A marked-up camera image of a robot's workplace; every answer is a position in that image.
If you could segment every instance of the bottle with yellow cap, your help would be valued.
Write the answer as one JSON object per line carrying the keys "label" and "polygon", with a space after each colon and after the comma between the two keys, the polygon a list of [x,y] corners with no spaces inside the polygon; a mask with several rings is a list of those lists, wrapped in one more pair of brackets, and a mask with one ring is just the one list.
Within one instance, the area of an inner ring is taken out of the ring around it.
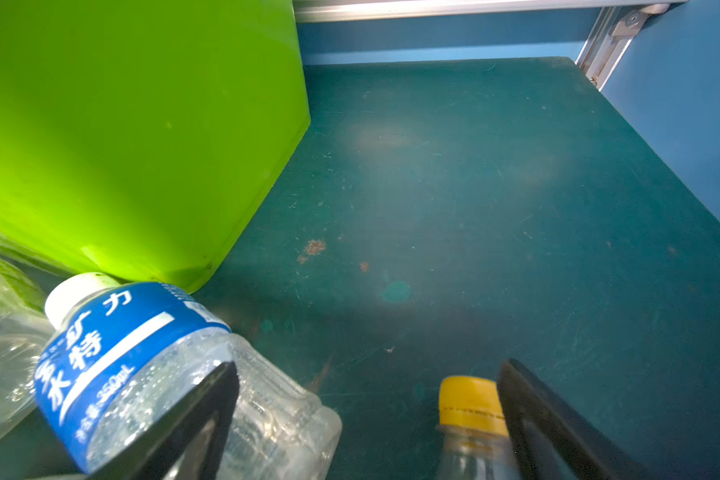
{"label": "bottle with yellow cap", "polygon": [[496,383],[450,376],[440,385],[445,435],[437,480],[519,480]]}

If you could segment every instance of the metal rail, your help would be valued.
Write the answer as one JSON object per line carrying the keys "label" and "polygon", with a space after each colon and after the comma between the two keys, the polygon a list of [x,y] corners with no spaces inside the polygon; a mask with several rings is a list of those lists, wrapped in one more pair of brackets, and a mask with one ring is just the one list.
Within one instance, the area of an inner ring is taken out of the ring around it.
{"label": "metal rail", "polygon": [[298,23],[318,23],[635,4],[635,0],[293,0],[293,11]]}

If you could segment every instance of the bottle with blue label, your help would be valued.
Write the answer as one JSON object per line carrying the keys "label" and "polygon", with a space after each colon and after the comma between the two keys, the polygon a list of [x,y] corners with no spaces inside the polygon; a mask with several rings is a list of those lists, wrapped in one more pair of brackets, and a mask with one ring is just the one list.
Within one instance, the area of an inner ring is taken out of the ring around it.
{"label": "bottle with blue label", "polygon": [[240,397],[217,478],[326,476],[338,415],[182,289],[81,274],[51,292],[45,312],[57,333],[40,355],[35,397],[84,472],[233,361]]}

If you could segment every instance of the yellow bottle cap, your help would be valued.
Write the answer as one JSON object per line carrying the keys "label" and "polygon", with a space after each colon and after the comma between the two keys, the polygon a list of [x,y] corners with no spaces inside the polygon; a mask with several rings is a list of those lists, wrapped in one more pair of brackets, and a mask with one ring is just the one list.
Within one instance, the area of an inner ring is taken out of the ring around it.
{"label": "yellow bottle cap", "polygon": [[440,425],[509,436],[496,383],[473,376],[450,376],[440,385]]}

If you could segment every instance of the brown stain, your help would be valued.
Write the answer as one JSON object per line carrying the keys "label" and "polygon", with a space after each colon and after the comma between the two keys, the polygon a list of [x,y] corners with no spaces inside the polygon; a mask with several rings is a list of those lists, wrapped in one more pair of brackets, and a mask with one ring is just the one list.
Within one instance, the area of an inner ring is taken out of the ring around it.
{"label": "brown stain", "polygon": [[322,386],[322,381],[326,379],[326,375],[328,374],[328,370],[331,369],[331,360],[333,360],[333,353],[328,357],[328,360],[326,361],[326,364],[322,366],[322,370],[320,370],[320,373],[315,376],[315,378],[307,385],[307,390],[317,395],[317,392],[320,391],[320,387]]}
{"label": "brown stain", "polygon": [[326,249],[326,242],[322,240],[310,240],[304,247],[304,253],[307,255],[319,255]]}

